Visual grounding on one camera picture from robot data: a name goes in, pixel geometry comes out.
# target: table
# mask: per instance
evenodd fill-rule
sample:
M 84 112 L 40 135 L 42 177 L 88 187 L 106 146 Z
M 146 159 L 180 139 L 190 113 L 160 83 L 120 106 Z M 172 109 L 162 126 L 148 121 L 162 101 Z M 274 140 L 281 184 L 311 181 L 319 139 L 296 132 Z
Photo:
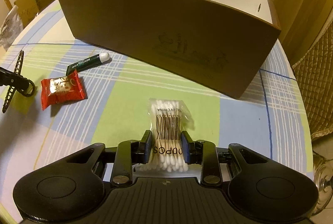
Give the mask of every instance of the table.
M 25 52 L 22 75 L 38 86 L 34 97 L 16 93 L 0 115 L 0 216 L 21 216 L 12 191 L 25 174 L 94 142 L 117 146 L 150 128 L 149 98 L 183 100 L 195 122 L 193 140 L 219 147 L 240 143 L 313 179 L 312 147 L 300 91 L 279 41 L 240 100 L 146 63 L 109 52 L 111 63 L 79 73 L 88 99 L 41 109 L 40 81 L 103 49 L 76 40 L 56 0 L 5 52 L 0 64 L 13 70 Z M 0 87 L 1 104 L 7 87 Z

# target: round table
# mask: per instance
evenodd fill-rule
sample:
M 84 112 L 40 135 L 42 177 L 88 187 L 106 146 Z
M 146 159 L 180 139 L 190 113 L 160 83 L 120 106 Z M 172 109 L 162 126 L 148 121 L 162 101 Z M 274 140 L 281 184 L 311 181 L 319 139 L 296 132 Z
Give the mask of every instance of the round table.
M 240 143 L 313 178 L 307 117 L 279 41 L 239 100 L 109 51 L 111 63 L 79 73 L 87 99 L 45 111 L 40 81 L 64 76 L 68 65 L 103 49 L 73 37 L 57 0 L 7 52 L 0 48 L 1 66 L 13 70 L 21 49 L 21 74 L 36 84 L 37 93 L 31 98 L 16 93 L 0 115 L 0 216 L 7 223 L 21 220 L 12 191 L 22 176 L 94 142 L 117 146 L 140 139 L 150 128 L 149 98 L 183 100 L 195 122 L 189 130 L 193 140 L 225 148 Z M 0 90 L 3 103 L 7 87 Z

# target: cotton swab package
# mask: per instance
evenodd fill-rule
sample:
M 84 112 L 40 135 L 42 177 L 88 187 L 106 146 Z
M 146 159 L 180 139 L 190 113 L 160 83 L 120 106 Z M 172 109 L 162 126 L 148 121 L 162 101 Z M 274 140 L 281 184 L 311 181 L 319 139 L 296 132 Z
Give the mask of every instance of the cotton swab package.
M 149 114 L 152 119 L 153 146 L 149 162 L 139 165 L 136 169 L 187 171 L 188 165 L 184 161 L 180 133 L 186 128 L 193 129 L 194 123 L 184 102 L 150 99 Z

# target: clear plastic bag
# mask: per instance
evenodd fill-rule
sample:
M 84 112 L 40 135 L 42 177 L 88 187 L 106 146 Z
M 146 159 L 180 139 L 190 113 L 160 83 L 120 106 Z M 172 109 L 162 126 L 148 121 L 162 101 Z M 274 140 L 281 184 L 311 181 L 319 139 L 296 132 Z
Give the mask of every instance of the clear plastic bag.
M 12 45 L 16 37 L 23 30 L 22 20 L 17 10 L 17 5 L 14 5 L 0 29 L 0 46 L 3 46 L 5 50 Z
M 149 163 L 136 168 L 139 171 L 187 171 L 188 165 L 184 161 L 180 133 L 185 129 L 194 128 L 188 108 L 183 101 L 150 99 L 148 109 L 152 120 L 153 146 Z

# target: yellow curtain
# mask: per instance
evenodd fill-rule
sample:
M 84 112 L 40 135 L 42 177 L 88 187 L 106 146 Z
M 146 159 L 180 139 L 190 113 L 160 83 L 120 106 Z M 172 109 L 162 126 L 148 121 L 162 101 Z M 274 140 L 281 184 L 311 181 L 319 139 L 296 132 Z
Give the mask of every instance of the yellow curtain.
M 291 65 L 296 63 L 315 41 L 333 0 L 275 0 L 282 32 L 280 41 Z

